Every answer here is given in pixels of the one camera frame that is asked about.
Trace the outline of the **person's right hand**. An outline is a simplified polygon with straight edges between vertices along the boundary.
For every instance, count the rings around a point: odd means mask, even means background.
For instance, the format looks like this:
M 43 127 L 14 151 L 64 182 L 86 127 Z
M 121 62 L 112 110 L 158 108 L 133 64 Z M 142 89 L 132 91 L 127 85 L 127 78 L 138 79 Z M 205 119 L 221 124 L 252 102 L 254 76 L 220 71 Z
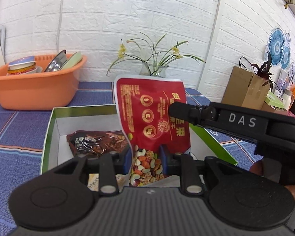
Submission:
M 264 176 L 263 161 L 259 160 L 256 163 L 254 163 L 250 167 L 249 171 L 254 174 Z M 286 188 L 291 192 L 291 194 L 293 195 L 294 200 L 295 200 L 295 185 L 287 185 Z

